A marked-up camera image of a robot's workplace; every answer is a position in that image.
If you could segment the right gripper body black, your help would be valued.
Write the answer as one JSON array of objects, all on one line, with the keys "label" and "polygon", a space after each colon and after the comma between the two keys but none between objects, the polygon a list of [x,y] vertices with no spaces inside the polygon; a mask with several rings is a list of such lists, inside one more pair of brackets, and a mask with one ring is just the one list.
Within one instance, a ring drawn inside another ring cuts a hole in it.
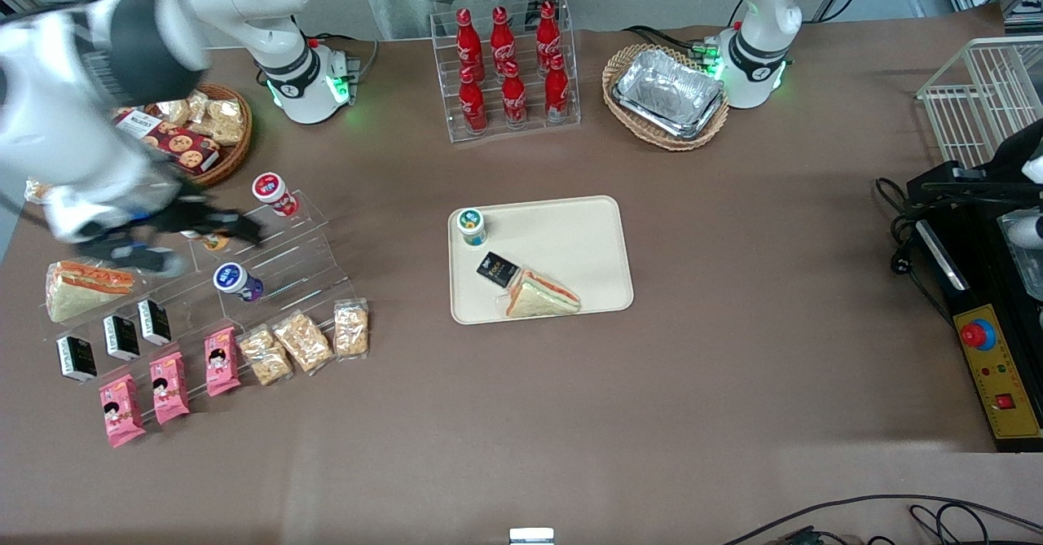
[{"label": "right gripper body black", "polygon": [[213,206],[207,196],[181,196],[150,218],[150,226],[160,233],[191,231],[200,236],[231,233],[239,221],[238,210]]}]

